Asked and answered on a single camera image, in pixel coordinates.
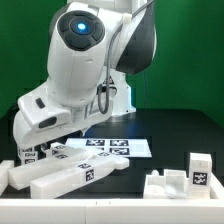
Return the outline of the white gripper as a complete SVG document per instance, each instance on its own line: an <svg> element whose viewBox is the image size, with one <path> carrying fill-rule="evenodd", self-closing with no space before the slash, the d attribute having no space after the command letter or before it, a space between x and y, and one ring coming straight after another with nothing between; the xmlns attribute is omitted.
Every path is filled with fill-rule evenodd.
<svg viewBox="0 0 224 224"><path fill-rule="evenodd" d="M76 131L84 131L94 124L107 120L112 114L113 103L110 103L108 112L102 114L96 104L90 104L81 109L68 108L71 111L71 118L67 124L59 125L49 129L32 129L19 112L15 116L13 135L20 148L30 148L40 145L41 151L49 149L49 144L44 143Z"/></svg>

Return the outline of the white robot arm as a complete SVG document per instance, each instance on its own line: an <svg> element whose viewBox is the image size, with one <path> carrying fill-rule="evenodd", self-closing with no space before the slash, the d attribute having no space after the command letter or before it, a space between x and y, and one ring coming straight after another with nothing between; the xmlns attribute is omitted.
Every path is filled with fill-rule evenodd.
<svg viewBox="0 0 224 224"><path fill-rule="evenodd" d="M112 70L136 74L156 51L155 0L132 0L131 14L73 1L50 26L47 80L20 97L13 136L28 149L110 118L118 92Z"/></svg>

